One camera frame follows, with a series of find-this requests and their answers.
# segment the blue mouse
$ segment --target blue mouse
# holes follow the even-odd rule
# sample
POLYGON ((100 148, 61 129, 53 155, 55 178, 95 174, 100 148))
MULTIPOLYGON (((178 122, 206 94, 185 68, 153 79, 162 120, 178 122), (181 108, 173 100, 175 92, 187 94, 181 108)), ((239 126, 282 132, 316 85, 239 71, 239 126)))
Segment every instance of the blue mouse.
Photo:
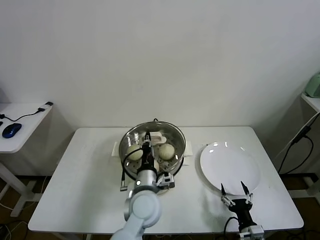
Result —
POLYGON ((21 123, 12 123, 6 126, 2 132, 2 137, 4 137, 5 139, 12 138, 21 129, 21 127, 21 123))

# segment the wooden floor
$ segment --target wooden floor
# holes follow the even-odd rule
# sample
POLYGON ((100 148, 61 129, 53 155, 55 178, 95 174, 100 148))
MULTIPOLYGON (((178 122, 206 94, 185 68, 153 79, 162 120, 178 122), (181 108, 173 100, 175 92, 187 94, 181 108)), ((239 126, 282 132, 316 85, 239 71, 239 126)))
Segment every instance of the wooden floor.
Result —
MULTIPOLYGON (((21 181, 25 184, 28 183, 29 179, 21 178, 21 181)), ((40 193, 43 180, 44 178, 37 178, 37 184, 35 185, 34 192, 40 193)), ((44 189, 47 186, 50 178, 45 181, 44 189)), ((283 182, 288 190, 298 190, 298 189, 306 189, 307 186, 302 180, 302 178, 297 177, 290 177, 284 178, 283 182)), ((5 183, 0 179, 0 189, 5 186, 5 183)), ((5 196, 0 201, 1 204, 13 208, 15 203, 19 199, 19 194, 10 188, 5 196)), ((318 205, 317 201, 314 198, 303 198, 303 199, 295 199, 295 205, 297 206, 303 220, 304 220, 304 228, 306 231, 308 230, 315 230, 320 232, 320 206, 318 205)), ((25 206, 25 209, 22 211, 19 217, 10 217, 10 210, 5 209, 4 207, 0 206, 0 223, 7 224, 12 221, 26 221, 29 222, 37 203, 28 203, 25 206)), ((17 222, 10 223, 8 225, 9 229, 12 230, 17 225, 17 222)), ((27 232, 26 240, 58 240, 54 235, 50 233, 39 233, 39 232, 31 232, 27 231, 27 226, 22 223, 20 224, 13 232, 11 240, 24 240, 25 234, 27 232)), ((291 231, 292 233, 300 233, 300 230, 291 231)), ((154 236, 154 235, 146 235, 144 240, 214 240, 218 238, 220 235, 216 234, 201 234, 201 235, 173 235, 173 236, 154 236)), ((289 234, 285 231, 276 232, 272 236, 268 238, 268 240, 287 240, 289 234)), ((93 240, 109 240, 111 236, 109 235, 94 235, 93 240)), ((236 240, 238 239, 235 234, 229 234, 228 240, 236 240)), ((307 240, 320 240, 320 234, 316 232, 307 232, 306 234, 307 240)))

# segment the green object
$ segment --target green object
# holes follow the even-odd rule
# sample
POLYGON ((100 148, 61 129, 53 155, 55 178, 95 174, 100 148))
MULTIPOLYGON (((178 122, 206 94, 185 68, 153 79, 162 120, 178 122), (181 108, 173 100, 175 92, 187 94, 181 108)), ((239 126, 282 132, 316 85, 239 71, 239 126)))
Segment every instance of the green object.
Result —
POLYGON ((311 98, 320 98, 320 72, 313 75, 305 86, 304 92, 311 98))

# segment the round plate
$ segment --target round plate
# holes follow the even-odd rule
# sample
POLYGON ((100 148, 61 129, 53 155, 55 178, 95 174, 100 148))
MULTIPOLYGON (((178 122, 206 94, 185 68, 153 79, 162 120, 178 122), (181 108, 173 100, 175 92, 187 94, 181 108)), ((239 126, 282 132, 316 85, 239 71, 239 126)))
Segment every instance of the round plate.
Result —
POLYGON ((214 142, 201 153, 200 166, 208 181, 227 194, 244 195, 241 181, 254 191, 260 182, 260 169, 252 155, 232 142, 214 142))

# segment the white wall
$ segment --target white wall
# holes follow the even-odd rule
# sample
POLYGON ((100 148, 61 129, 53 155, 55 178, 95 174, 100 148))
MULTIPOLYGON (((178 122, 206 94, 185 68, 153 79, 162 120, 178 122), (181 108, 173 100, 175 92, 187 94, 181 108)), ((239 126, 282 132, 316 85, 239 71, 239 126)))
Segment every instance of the white wall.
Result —
POLYGON ((252 126, 274 155, 305 118, 319 12, 316 0, 1 1, 0 88, 10 102, 54 102, 68 130, 51 121, 46 137, 59 143, 157 117, 252 126))

